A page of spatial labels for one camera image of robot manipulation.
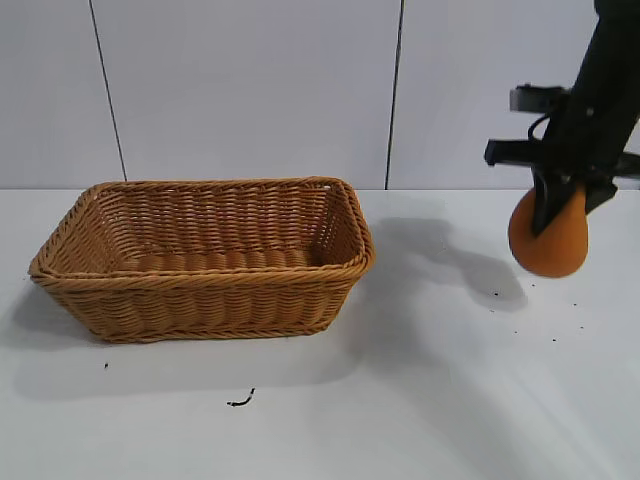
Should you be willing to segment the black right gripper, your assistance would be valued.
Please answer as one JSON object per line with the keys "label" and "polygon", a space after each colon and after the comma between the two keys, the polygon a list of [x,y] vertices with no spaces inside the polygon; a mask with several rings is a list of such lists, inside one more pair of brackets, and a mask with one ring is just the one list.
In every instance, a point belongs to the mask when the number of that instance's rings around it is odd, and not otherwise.
{"label": "black right gripper", "polygon": [[540,113],[525,139],[488,141],[484,159],[537,168],[532,233],[539,236],[585,183],[585,214],[611,200],[618,187],[612,177],[637,180],[639,156],[624,150],[639,119],[637,92],[608,92],[584,103],[570,92],[512,92],[513,111]]}

